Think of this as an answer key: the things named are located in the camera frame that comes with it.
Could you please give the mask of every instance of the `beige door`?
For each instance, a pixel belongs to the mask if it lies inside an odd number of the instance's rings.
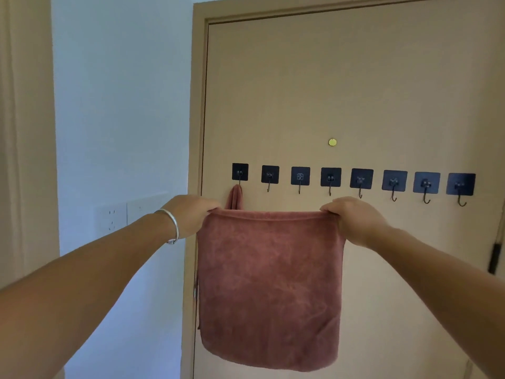
[[[505,198],[504,11],[505,0],[431,0],[211,25],[203,194],[224,202],[232,163],[248,163],[246,210],[315,211],[357,197],[352,168],[373,169],[363,200],[394,226],[484,268]],[[262,165],[280,166],[270,192]],[[290,184],[293,166],[311,168],[301,194]],[[320,186],[323,167],[342,168],[331,198]],[[408,171],[396,202],[381,189],[386,169]],[[427,205],[413,192],[417,171],[441,173]],[[477,174],[465,207],[445,194],[451,172]],[[342,289],[333,366],[240,366],[212,356],[197,333],[194,377],[463,377],[463,351],[376,254],[345,247]]]

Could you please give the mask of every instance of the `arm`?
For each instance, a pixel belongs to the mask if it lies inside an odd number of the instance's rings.
[[[505,283],[390,227],[369,204],[339,198],[321,208],[340,215],[354,244],[382,256],[490,379],[505,378]]]
[[[164,209],[180,237],[196,233],[218,203],[179,196]],[[142,217],[0,291],[0,377],[52,378],[98,327],[142,265],[175,227],[164,213]]]

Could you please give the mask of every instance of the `hanging towel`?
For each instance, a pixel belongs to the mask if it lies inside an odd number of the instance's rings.
[[[235,185],[230,191],[228,200],[226,201],[225,209],[228,210],[244,210],[244,203],[242,198],[242,186]]]
[[[344,243],[329,213],[212,212],[198,233],[204,347],[254,367],[332,364]]]

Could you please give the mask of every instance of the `forearm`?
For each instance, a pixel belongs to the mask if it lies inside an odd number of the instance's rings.
[[[55,375],[171,237],[168,216],[148,215],[0,291],[0,377]]]
[[[505,378],[505,283],[401,230],[384,227],[370,248],[395,268],[491,379]]]

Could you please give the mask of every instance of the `bracelet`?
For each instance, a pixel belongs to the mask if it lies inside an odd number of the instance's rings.
[[[173,245],[175,242],[177,242],[179,240],[179,225],[177,224],[177,220],[175,219],[174,215],[171,212],[169,212],[168,210],[165,210],[165,209],[156,210],[155,213],[167,214],[167,216],[169,216],[170,219],[172,220],[172,222],[174,223],[174,225],[175,225],[175,239],[169,240],[167,242],[169,245]]]

